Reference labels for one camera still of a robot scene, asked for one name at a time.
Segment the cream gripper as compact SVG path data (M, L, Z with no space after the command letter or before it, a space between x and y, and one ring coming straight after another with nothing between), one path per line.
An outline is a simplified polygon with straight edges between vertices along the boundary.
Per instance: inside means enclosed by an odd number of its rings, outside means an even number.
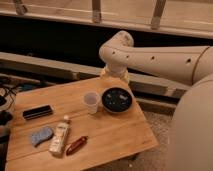
M105 66L100 73L101 77L113 77L113 78L119 78L120 80L124 81L125 83L129 83L129 73L127 69L124 69L122 71L112 71L109 69L108 66Z

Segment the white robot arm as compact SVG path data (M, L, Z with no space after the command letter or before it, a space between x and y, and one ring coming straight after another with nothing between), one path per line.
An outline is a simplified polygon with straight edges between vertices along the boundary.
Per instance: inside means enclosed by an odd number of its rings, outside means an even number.
M136 47L119 31L99 56L109 76L131 68L190 86L172 118L166 171L213 171L213 46Z

